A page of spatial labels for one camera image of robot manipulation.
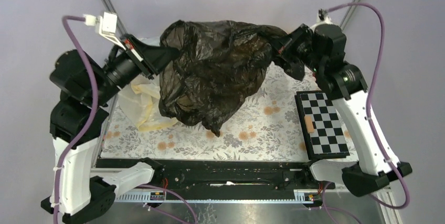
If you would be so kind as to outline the tan wooden block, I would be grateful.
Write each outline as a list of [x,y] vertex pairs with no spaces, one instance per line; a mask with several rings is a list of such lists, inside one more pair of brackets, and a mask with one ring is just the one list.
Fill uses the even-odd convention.
[[304,116],[304,121],[305,121],[307,132],[308,133],[314,133],[315,132],[315,128],[313,126],[313,120],[312,120],[311,116],[310,115],[305,115]]

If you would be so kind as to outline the black white checkerboard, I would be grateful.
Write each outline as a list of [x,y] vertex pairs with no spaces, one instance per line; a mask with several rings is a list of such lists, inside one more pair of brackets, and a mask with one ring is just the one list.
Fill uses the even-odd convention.
[[[298,91],[294,97],[308,158],[317,160],[349,156],[340,117],[326,94],[321,91]],[[311,116],[314,133],[307,132],[305,115]]]

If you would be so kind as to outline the floral patterned table mat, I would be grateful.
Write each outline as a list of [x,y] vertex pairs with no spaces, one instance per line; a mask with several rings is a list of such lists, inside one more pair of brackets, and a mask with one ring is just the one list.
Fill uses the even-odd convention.
[[222,125],[220,136],[200,124],[186,126],[162,117],[157,105],[144,122],[116,105],[99,157],[305,162],[308,155],[294,96],[315,90],[311,71],[296,81],[270,65],[258,92]]

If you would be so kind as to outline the black trash bag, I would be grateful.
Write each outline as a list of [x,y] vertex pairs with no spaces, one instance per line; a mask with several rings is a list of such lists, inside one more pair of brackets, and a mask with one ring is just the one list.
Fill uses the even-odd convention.
[[160,74],[160,114],[219,136],[261,87],[276,56],[271,42],[284,35],[276,26],[233,20],[172,23],[160,44],[178,49],[179,57]]

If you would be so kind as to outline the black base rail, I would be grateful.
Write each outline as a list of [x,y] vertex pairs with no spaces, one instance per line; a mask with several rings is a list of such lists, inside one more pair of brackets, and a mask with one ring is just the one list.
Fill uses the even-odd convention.
[[166,188],[188,202],[290,201],[299,192],[318,195],[327,184],[317,182],[301,162],[155,159],[155,163],[161,169],[137,189]]

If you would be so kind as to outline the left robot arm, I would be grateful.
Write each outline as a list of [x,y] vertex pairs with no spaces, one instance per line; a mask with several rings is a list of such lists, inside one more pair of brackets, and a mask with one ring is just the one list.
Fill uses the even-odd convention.
[[163,165],[150,158],[111,176],[92,176],[108,102],[139,75],[152,78],[179,57],[179,50],[147,45],[132,35],[114,45],[108,62],[98,65],[83,50],[69,50],[56,61],[50,81],[61,90],[50,115],[55,149],[55,185],[41,207],[63,223],[87,223],[104,215],[115,200],[147,184],[166,185]]

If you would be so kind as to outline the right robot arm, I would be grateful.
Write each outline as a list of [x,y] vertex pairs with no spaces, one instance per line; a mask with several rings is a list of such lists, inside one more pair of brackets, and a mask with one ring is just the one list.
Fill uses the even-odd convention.
[[371,89],[359,68],[345,61],[347,37],[334,24],[301,25],[274,39],[271,46],[285,65],[301,62],[343,119],[357,151],[356,162],[321,159],[301,174],[305,187],[321,181],[342,184],[357,197],[376,192],[393,181],[404,183],[412,173],[387,143],[370,104]]

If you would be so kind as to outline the translucent yellowish plastic bag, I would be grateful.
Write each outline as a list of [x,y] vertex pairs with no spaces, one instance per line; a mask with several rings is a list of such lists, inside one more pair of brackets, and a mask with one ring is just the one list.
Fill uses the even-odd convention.
[[141,132],[160,131],[178,122],[161,115],[160,99],[158,76],[149,79],[140,74],[118,93],[119,107]]

